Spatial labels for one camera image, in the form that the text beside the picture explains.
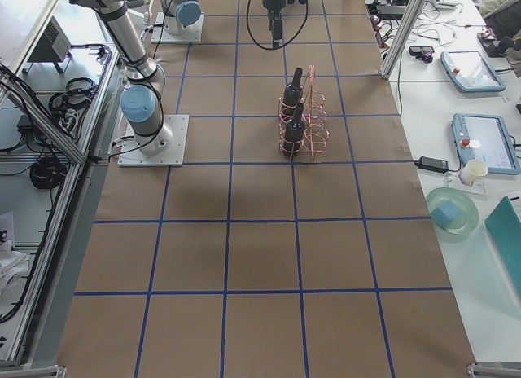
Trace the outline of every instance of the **screen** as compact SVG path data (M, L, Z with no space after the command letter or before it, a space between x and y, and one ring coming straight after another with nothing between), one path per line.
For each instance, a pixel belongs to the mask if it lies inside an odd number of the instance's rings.
M482 160L489 168L514 169L498 119L465 116L463 120L476 160Z
M458 80L467 88L499 86L483 58L476 51L449 52L453 66L459 68Z

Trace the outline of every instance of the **metal mounting plate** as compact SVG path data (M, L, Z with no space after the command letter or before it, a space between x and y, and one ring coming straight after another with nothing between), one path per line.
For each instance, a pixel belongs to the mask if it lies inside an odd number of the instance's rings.
M163 18L164 14L158 13L155 23L163 24ZM173 35L168 33L166 29L164 29L163 35L161 36L161 44L188 44L190 42L201 42L201 34L203 33L203 22L204 13L201 13L199 20L195 24L183 28L181 34ZM154 33L151 37L152 44L157 44L159 42L160 35L161 27L155 27Z
M185 157L186 134L188 133L188 115L165 115L164 124L173 132L174 142L156 154L146 154L139 150L121 154L117 164L119 166L182 166ZM125 135L134 135L129 125ZM123 143L122 152L135 149L138 145L132 140Z

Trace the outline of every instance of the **white cup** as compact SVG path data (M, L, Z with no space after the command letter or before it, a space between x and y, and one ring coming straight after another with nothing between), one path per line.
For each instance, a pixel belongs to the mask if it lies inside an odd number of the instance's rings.
M469 160L462 171L459 173L459 179L462 184L472 185L478 178L482 178L488 174L488 166L482 160Z

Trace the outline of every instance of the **wine bottle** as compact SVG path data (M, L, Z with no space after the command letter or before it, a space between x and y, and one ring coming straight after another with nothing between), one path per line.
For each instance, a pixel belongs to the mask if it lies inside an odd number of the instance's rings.
M286 123L286 131L284 132L284 144L282 148L286 155L291 159L300 150L300 144L304 137L304 131L306 124L302 120L302 112L304 111L304 105L298 103L295 107L293 117Z
M297 67L293 74L293 81L286 86L284 96L282 97L282 118L288 121L293 116L295 106L302 97L302 87L300 87L300 79L302 78L302 68Z

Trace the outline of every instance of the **green bowl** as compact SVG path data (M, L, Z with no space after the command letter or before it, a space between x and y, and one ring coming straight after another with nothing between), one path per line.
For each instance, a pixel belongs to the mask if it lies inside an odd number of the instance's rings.
M435 219L433 219L434 223L452 234L468 234L473 231L479 223L478 209L465 193L457 189L441 187L431 191L427 195L429 213L432 213L448 200L452 201L463 214L445 227L441 226Z

